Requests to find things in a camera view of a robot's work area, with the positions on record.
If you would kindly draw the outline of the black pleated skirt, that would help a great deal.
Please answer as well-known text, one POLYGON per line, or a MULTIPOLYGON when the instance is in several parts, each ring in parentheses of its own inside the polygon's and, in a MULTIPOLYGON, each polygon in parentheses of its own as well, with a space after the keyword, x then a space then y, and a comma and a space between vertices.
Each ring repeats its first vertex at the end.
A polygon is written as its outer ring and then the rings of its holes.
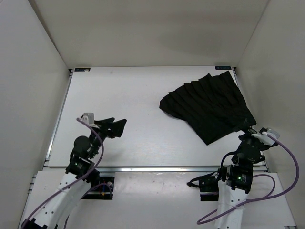
POLYGON ((159 108, 186 121, 209 145, 220 138, 256 125, 245 99, 229 71, 184 83, 169 92, 159 108))

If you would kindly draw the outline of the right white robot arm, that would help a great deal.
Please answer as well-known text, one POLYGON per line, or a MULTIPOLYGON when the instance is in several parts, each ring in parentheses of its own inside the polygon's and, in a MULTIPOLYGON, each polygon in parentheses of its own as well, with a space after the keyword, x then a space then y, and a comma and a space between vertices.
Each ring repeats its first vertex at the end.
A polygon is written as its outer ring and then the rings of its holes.
POLYGON ((262 162, 262 151, 269 149, 275 141, 268 136, 249 129, 239 136, 241 142, 236 151, 225 156, 232 156, 232 164, 221 164, 219 175, 214 178, 214 187, 219 190, 215 228, 240 229, 245 202, 251 190, 254 164, 262 162))

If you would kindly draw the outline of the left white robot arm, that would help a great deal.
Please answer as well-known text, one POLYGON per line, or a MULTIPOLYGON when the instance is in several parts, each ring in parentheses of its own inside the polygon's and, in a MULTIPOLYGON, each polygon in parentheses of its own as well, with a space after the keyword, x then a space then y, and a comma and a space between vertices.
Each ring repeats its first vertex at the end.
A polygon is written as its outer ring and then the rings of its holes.
POLYGON ((23 229, 63 229, 73 208, 83 196, 99 186, 111 186, 100 181, 98 163, 92 159, 103 156, 105 139, 121 137, 126 119, 113 117, 96 121, 93 113, 84 113, 77 121, 90 129, 89 136, 81 135, 74 140, 69 164, 56 191, 34 209, 23 221, 23 229))

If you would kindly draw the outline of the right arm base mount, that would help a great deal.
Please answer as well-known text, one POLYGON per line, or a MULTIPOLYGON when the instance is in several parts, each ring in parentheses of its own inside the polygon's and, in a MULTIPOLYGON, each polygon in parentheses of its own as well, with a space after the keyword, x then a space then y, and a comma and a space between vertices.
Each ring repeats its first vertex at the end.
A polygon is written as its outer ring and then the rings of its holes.
POLYGON ((217 196, 221 202, 237 204, 247 199, 252 180, 252 174, 237 167, 223 167, 217 172, 191 179, 187 186, 198 188, 203 198, 217 196))

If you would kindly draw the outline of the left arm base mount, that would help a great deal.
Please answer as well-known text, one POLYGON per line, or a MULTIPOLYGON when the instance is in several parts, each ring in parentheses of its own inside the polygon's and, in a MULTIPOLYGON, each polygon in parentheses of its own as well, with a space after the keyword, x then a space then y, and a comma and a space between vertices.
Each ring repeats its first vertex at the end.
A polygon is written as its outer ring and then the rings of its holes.
POLYGON ((91 189, 82 197, 85 200, 112 200, 114 192, 114 174, 102 174, 91 184, 91 189))

